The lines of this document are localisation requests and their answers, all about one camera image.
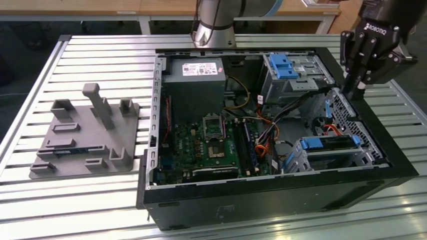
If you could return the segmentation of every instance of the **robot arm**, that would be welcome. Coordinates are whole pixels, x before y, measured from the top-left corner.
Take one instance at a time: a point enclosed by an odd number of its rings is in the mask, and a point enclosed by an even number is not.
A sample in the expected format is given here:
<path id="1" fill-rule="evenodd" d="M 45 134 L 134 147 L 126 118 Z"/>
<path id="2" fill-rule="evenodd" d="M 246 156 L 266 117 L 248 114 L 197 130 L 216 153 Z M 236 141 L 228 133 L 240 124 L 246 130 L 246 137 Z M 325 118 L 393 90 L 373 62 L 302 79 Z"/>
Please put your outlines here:
<path id="1" fill-rule="evenodd" d="M 425 7 L 427 0 L 362 1 L 360 23 L 340 34 L 340 64 L 346 73 L 341 92 L 346 98 L 362 98 L 372 84 L 387 83 L 416 64 L 405 44 Z"/>
<path id="2" fill-rule="evenodd" d="M 196 48 L 236 47 L 234 18 L 273 15 L 281 2 L 282 0 L 196 0 L 200 24 L 196 34 L 190 35 Z"/>

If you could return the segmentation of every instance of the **wooden table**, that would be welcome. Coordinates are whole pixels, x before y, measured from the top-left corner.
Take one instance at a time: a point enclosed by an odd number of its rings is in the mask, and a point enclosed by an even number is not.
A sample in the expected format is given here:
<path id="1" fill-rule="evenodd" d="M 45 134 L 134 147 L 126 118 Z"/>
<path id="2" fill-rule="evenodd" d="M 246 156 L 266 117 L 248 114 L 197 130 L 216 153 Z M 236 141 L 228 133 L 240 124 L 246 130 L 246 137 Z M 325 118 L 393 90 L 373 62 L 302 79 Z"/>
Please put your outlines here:
<path id="1" fill-rule="evenodd" d="M 0 0 L 0 21 L 138 21 L 149 35 L 149 21 L 190 21 L 196 0 Z M 316 33 L 328 33 L 337 8 L 305 7 L 284 0 L 274 16 L 240 17 L 237 21 L 317 21 Z"/>
<path id="2" fill-rule="evenodd" d="M 140 0 L 138 14 L 145 16 L 140 21 L 142 34 L 150 34 L 149 21 L 193 20 L 196 0 Z M 274 16 L 237 17 L 236 21 L 317 21 L 316 34 L 326 34 L 337 8 L 305 7 L 301 0 L 284 0 Z"/>
<path id="3" fill-rule="evenodd" d="M 137 21 L 141 0 L 0 0 L 0 21 Z"/>

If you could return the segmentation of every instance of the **floor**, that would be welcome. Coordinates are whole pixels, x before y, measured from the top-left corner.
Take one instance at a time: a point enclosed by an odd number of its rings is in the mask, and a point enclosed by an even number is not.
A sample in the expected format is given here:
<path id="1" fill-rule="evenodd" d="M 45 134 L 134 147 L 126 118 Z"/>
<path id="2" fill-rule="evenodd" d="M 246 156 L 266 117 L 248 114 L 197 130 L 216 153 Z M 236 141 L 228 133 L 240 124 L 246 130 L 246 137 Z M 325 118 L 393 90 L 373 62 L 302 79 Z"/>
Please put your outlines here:
<path id="1" fill-rule="evenodd" d="M 236 26 L 236 33 L 261 33 L 258 24 Z M 16 33 L 28 39 L 37 36 L 40 31 L 45 33 L 48 46 L 42 50 L 29 50 L 12 32 L 9 25 L 0 23 L 0 56 L 4 58 L 14 80 L 5 86 L 0 86 L 0 140 L 2 139 L 14 116 L 20 110 L 26 93 L 30 91 L 33 82 L 37 79 L 40 70 L 49 57 L 52 48 L 60 35 L 136 35 L 141 34 L 138 23 L 126 21 L 88 22 L 88 33 L 82 33 L 78 22 L 42 22 L 16 23 Z M 162 21 L 152 24 L 152 34 L 186 34 L 190 31 L 190 22 L 184 25 L 173 21 Z M 427 63 L 427 17 L 417 25 L 416 33 L 411 36 L 408 49 L 416 53 L 419 64 L 397 77 L 396 81 L 407 94 L 411 96 L 419 107 L 427 112 L 427 71 L 423 69 Z"/>

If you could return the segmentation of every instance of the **red wire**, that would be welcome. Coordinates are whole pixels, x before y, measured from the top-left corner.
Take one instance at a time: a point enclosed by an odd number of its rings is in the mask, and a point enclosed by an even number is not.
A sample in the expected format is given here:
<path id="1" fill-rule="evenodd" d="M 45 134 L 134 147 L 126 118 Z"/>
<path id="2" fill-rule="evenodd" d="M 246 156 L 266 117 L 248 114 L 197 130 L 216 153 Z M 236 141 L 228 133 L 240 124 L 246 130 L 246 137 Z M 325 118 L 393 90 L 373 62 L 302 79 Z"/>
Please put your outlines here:
<path id="1" fill-rule="evenodd" d="M 169 120 L 169 98 L 165 99 L 165 119 L 166 119 L 166 128 L 165 128 L 165 135 L 162 138 L 161 144 L 165 143 L 168 134 L 169 134 L 169 125 L 170 125 L 170 120 Z"/>
<path id="2" fill-rule="evenodd" d="M 324 127 L 328 127 L 328 129 L 330 128 L 332 131 L 333 131 L 333 133 L 336 134 L 336 136 L 341 136 L 341 133 L 340 133 L 340 131 L 338 131 L 338 129 L 336 128 L 334 125 L 325 124 Z"/>

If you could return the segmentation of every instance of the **table leg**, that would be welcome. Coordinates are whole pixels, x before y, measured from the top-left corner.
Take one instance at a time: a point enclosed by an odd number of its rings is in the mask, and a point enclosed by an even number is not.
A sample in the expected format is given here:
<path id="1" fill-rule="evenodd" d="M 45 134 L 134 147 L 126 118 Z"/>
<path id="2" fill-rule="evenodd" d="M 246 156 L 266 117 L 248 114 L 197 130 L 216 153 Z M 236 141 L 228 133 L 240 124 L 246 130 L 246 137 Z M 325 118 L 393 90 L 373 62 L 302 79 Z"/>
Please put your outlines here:
<path id="1" fill-rule="evenodd" d="M 328 33 L 333 19 L 334 19 L 334 15 L 324 16 L 314 34 L 326 34 Z"/>
<path id="2" fill-rule="evenodd" d="M 140 27 L 140 33 L 142 35 L 150 35 L 152 32 L 149 30 L 149 16 L 138 16 L 137 21 L 138 21 L 138 27 Z"/>

